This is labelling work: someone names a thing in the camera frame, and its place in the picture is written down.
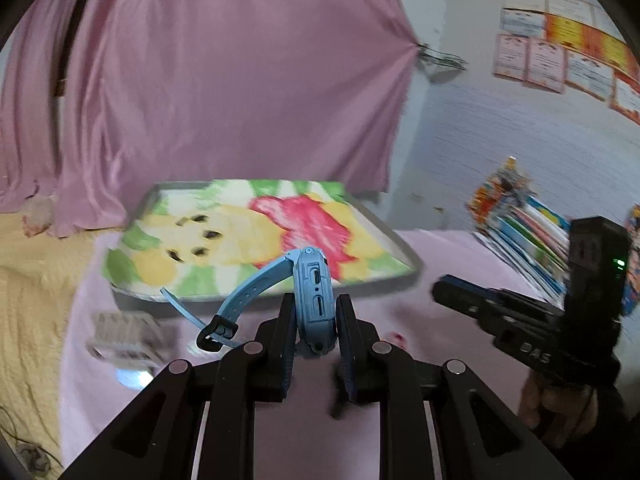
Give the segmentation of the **right hand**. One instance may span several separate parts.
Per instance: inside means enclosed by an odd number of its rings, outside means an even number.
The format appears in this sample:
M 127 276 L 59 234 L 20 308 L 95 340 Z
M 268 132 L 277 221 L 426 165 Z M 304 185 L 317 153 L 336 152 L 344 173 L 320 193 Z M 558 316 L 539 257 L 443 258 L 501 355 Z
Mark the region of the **right hand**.
M 538 438 L 560 448 L 571 437 L 588 434 L 596 426 L 598 396 L 589 386 L 563 388 L 530 372 L 521 390 L 518 417 Z

